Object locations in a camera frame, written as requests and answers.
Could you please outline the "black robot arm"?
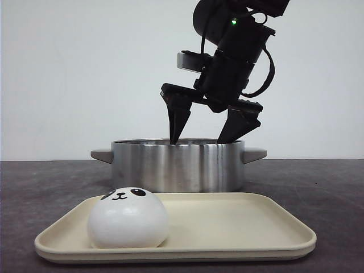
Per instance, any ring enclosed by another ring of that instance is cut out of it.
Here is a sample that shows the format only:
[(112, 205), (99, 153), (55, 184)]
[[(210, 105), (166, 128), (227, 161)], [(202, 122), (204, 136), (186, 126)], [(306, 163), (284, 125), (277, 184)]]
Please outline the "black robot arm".
[(275, 76), (274, 62), (263, 85), (253, 93), (244, 93), (249, 76), (260, 54), (269, 54), (266, 41), (275, 30), (253, 17), (282, 16), (288, 1), (199, 1), (193, 13), (193, 26), (206, 41), (217, 46), (214, 55), (181, 51), (180, 69), (200, 73), (193, 88), (164, 83), (161, 96), (167, 105), (169, 141), (176, 144), (191, 114), (193, 103), (208, 106), (213, 112), (227, 111), (227, 120), (217, 143), (232, 143), (261, 125), (261, 104), (250, 99), (263, 93)]

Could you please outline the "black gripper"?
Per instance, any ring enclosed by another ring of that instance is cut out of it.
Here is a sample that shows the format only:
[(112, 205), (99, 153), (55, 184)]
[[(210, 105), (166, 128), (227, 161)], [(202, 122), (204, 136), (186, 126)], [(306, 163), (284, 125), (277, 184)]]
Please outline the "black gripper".
[(217, 143), (233, 143), (261, 125), (262, 105), (240, 100), (254, 64), (228, 58), (217, 50), (206, 58), (194, 88), (164, 83), (161, 95), (167, 105), (169, 142), (177, 143), (191, 114), (192, 103), (207, 105), (214, 113), (228, 109), (227, 120)]

